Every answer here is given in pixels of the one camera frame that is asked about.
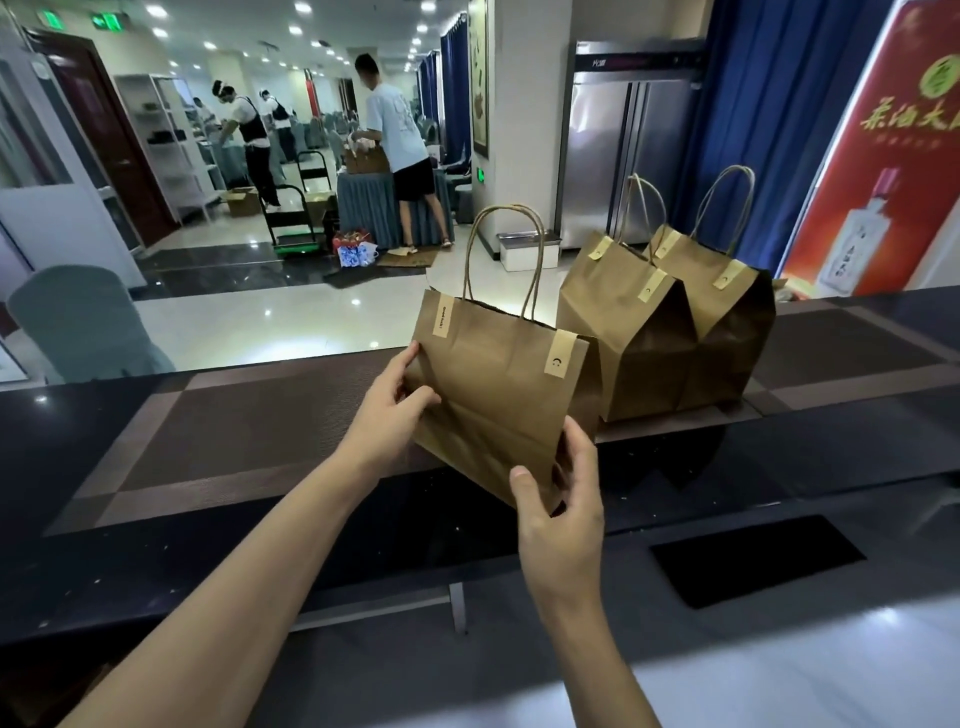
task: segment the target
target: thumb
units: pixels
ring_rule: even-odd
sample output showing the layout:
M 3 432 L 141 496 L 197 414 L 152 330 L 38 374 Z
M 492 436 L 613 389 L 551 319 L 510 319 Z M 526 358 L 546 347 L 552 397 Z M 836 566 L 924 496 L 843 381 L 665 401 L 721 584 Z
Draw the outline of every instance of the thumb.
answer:
M 510 471 L 510 490 L 514 494 L 516 511 L 522 521 L 549 517 L 543 501 L 540 500 L 537 480 L 522 465 L 517 465 Z
M 423 410 L 433 404 L 440 404 L 440 395 L 424 384 L 397 406 L 402 407 L 415 419 L 419 419 Z

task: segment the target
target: yellow circular logo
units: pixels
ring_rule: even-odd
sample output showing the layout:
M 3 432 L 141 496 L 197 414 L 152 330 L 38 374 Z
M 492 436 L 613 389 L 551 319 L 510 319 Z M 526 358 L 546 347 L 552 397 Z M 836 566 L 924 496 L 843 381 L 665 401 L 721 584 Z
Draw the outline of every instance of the yellow circular logo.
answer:
M 960 81 L 960 56 L 943 56 L 926 69 L 920 79 L 920 92 L 928 99 L 939 99 Z

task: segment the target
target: red banner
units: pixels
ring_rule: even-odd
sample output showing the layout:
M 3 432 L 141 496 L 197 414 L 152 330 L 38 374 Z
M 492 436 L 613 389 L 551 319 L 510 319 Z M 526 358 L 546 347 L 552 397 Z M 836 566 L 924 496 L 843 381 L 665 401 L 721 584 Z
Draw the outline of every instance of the red banner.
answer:
M 960 0 L 897 14 L 783 269 L 804 296 L 900 291 L 960 196 Z

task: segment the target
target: black shorts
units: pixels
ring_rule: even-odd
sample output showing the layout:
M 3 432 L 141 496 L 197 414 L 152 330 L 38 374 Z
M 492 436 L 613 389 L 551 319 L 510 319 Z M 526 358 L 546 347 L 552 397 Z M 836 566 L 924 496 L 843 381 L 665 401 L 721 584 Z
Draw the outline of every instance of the black shorts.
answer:
M 394 172 L 394 190 L 398 200 L 409 203 L 436 194 L 430 157 Z

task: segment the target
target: green exit sign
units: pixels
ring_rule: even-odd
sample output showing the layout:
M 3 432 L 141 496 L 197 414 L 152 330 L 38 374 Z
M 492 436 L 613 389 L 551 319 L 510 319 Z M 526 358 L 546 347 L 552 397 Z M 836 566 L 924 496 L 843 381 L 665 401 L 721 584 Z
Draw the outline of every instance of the green exit sign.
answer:
M 122 33 L 124 30 L 123 23 L 120 22 L 120 16 L 114 12 L 92 12 L 90 22 L 98 31 Z
M 60 16 L 53 11 L 37 11 L 37 16 L 47 28 L 55 31 L 63 30 L 63 21 L 60 20 Z

